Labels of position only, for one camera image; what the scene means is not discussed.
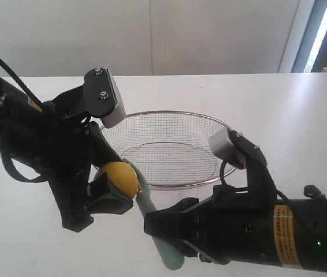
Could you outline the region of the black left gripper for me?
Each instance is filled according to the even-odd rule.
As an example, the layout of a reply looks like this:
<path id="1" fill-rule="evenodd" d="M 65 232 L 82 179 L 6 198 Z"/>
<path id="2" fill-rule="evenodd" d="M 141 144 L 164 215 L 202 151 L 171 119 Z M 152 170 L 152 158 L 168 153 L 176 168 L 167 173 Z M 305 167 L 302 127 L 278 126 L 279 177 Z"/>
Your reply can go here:
<path id="1" fill-rule="evenodd" d="M 78 233 L 94 214 L 123 215 L 133 208 L 107 173 L 94 179 L 105 164 L 122 162 L 91 121 L 106 114 L 97 88 L 70 89 L 40 110 L 13 86 L 4 87 L 3 95 L 10 117 L 3 129 L 3 166 L 18 181 L 48 181 L 63 228 Z"/>

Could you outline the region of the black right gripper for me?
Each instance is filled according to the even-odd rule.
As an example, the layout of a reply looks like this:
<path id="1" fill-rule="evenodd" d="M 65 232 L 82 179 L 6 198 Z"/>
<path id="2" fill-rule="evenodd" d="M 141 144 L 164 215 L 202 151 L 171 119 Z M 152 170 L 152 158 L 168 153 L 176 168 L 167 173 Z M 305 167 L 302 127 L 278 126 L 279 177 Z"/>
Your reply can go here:
<path id="1" fill-rule="evenodd" d="M 276 200 L 274 185 L 217 185 L 203 200 L 188 197 L 148 212 L 144 233 L 177 242 L 182 254 L 203 263 L 278 265 L 272 227 Z"/>

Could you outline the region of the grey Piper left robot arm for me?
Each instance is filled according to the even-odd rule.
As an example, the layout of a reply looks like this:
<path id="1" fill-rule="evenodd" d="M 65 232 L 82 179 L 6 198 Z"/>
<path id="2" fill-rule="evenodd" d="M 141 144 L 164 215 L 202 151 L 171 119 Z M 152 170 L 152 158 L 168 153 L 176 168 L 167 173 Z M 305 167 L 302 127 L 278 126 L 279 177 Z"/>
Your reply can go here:
<path id="1" fill-rule="evenodd" d="M 110 174 L 89 180 L 92 166 L 122 162 L 101 132 L 126 116 L 111 72 L 94 68 L 80 86 L 42 102 L 2 59 L 0 66 L 14 80 L 11 84 L 0 76 L 0 157 L 5 171 L 20 182 L 47 182 L 63 228 L 74 232 L 92 224 L 94 214 L 121 215 L 131 209 L 132 197 Z M 23 176 L 15 162 L 37 176 Z"/>

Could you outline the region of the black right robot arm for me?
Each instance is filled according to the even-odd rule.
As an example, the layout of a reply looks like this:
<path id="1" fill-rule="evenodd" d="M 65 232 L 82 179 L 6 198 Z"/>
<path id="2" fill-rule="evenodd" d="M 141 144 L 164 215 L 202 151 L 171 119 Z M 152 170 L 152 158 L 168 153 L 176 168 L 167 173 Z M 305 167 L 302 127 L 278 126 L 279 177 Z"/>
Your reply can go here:
<path id="1" fill-rule="evenodd" d="M 148 212 L 146 234 L 186 257 L 225 265 L 232 261 L 327 272 L 327 199 L 264 199 L 216 186 L 205 200 L 189 197 Z"/>

